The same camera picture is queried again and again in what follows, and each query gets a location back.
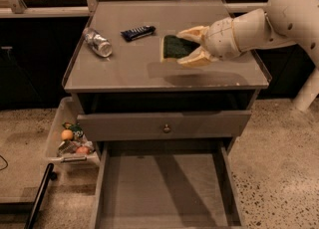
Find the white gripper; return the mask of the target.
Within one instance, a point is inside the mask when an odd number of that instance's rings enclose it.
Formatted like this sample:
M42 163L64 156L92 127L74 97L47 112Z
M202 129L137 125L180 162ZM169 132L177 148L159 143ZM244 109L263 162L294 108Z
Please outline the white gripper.
M230 17L214 22L210 27L196 26L176 34L178 38L201 44L177 62L185 67L203 67L220 60L231 60L240 55Z

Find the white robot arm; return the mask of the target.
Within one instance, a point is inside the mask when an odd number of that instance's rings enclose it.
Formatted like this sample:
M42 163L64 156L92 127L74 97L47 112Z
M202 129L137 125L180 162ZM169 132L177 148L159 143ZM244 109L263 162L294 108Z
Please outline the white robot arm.
M254 49L297 44L308 54L315 70L293 104L304 112L319 95L319 0L268 0L263 9L227 17L209 26L196 26L177 35L199 45L177 61L188 67L231 60Z

